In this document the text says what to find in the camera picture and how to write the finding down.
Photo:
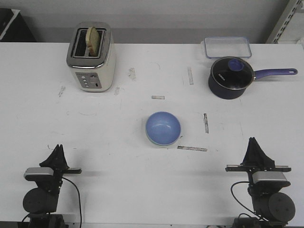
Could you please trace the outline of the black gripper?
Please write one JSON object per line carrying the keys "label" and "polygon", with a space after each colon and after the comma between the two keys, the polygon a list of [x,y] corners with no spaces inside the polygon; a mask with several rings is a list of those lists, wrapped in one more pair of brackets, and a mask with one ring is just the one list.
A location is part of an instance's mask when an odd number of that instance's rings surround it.
{"label": "black gripper", "polygon": [[[258,166],[274,166],[272,168],[259,168],[252,165],[255,161]],[[227,172],[246,172],[248,175],[248,193],[251,197],[262,197],[279,192],[291,183],[284,173],[290,172],[288,166],[275,166],[275,161],[269,158],[259,146],[255,137],[250,137],[242,165],[227,165]]]}
{"label": "black gripper", "polygon": [[48,156],[46,160],[39,164],[40,167],[50,167],[50,168],[58,168],[58,154],[59,152],[59,164],[61,169],[53,169],[54,171],[54,178],[50,181],[41,181],[35,182],[38,188],[49,192],[51,194],[58,194],[60,192],[60,188],[62,186],[62,179],[64,174],[81,174],[81,168],[69,168],[65,154],[64,148],[61,144],[60,146],[57,144],[56,147],[53,149],[52,153]]}

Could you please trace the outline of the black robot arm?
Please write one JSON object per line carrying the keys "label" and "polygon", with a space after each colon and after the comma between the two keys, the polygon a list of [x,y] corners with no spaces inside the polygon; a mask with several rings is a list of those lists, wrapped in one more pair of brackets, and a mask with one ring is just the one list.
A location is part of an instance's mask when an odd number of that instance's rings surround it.
{"label": "black robot arm", "polygon": [[23,198],[23,208],[28,213],[29,228],[67,228],[63,215],[56,214],[60,189],[65,174],[81,174],[81,168],[70,168],[66,162],[63,145],[56,145],[49,157],[38,167],[27,168],[24,178],[37,187]]}
{"label": "black robot arm", "polygon": [[280,192],[291,183],[284,173],[288,166],[276,166],[261,149],[254,137],[249,138],[245,157],[240,165],[227,165],[227,172],[246,172],[247,191],[252,199],[253,209],[244,207],[254,214],[242,213],[234,219],[233,228],[284,228],[295,216],[295,204],[285,193]]}

